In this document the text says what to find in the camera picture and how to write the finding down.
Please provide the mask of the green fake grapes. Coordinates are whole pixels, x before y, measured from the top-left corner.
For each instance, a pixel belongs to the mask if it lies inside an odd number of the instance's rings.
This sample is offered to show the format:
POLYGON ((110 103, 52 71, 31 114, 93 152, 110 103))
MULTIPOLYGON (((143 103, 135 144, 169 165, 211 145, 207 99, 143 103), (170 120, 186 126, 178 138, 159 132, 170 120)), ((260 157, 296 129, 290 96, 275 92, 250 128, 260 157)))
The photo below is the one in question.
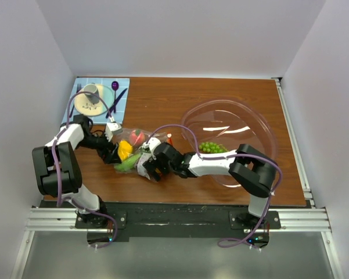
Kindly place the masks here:
POLYGON ((201 142, 199 145, 199 151, 207 154, 228 152, 226 147, 215 142, 201 142))

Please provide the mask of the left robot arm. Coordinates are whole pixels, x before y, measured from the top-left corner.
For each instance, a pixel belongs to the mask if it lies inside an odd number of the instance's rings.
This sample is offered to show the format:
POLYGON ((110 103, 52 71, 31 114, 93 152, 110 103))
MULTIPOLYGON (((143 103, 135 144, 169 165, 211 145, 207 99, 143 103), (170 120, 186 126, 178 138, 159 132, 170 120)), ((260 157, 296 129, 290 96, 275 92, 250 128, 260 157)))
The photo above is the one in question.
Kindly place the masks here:
POLYGON ((79 147, 97 151, 105 164, 120 163, 118 144, 112 138, 122 132, 121 124, 108 118, 101 135, 92 132, 93 122, 84 115, 61 125, 54 139, 34 148, 32 158, 39 192, 56 198, 56 206, 65 202, 76 208, 77 217, 85 224, 104 228, 111 224, 102 198, 92 193, 83 183, 75 150, 79 147))

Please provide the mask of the clear zip top bag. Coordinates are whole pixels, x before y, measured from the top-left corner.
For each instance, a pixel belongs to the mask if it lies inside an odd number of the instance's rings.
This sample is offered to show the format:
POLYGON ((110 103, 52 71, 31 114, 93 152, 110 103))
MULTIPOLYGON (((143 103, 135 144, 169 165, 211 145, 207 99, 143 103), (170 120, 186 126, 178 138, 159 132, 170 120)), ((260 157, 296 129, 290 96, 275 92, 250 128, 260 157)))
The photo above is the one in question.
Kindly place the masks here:
POLYGON ((121 133, 113 137, 112 141, 118 145, 117 155, 121 160, 120 163, 113 163, 116 172, 135 173, 150 181, 161 179, 163 173, 158 167, 148 170, 144 166, 145 163, 147 167, 153 166, 151 152, 142 147, 150 135, 148 131, 123 128, 121 133))

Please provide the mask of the large clear plastic bowl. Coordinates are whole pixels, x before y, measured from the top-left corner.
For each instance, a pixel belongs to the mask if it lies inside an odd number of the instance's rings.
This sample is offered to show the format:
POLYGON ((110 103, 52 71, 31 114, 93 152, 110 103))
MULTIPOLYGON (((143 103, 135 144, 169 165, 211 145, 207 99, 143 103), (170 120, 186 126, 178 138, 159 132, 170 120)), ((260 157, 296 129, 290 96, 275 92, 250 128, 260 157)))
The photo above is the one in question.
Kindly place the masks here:
POLYGON ((249 144, 265 156, 275 159, 277 143, 272 129, 261 114, 235 99, 202 102, 184 113, 182 136, 194 148, 201 142, 222 144, 232 151, 249 144))

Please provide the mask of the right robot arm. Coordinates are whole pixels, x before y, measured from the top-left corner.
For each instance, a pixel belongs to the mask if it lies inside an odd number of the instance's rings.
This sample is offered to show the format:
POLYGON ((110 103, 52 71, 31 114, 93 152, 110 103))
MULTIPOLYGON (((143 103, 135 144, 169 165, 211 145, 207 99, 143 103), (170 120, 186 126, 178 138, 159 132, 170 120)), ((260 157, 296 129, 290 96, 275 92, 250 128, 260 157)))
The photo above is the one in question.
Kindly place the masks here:
POLYGON ((180 153, 167 142, 144 143, 143 151, 150 155, 143 164, 156 181, 173 173, 180 178, 203 176, 230 176, 250 194, 247 222, 253 228, 261 228, 267 221, 267 211, 275 188, 276 176, 282 180, 282 171, 275 161, 250 145, 241 144, 238 149, 204 154, 180 153))

